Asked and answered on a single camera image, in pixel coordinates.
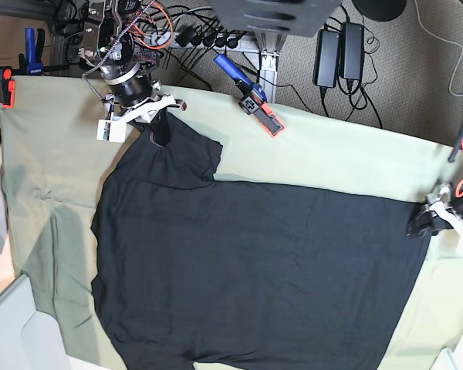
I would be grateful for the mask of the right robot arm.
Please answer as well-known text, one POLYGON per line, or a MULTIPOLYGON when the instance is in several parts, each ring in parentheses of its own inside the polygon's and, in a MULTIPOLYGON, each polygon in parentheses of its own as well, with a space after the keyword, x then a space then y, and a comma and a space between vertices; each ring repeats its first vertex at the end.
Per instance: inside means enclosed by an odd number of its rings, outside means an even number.
POLYGON ((167 111, 186 109, 186 103, 161 92, 161 83, 151 73, 159 66, 159 53, 173 39, 173 22, 159 1, 90 1, 79 57, 88 69, 85 82, 98 72, 108 93, 92 91, 103 104, 105 116, 99 120, 99 141, 124 143, 130 126, 148 131, 150 141, 165 147, 171 139, 167 111), (166 33, 151 41, 139 28, 152 22, 149 11, 158 10, 167 23, 166 33))

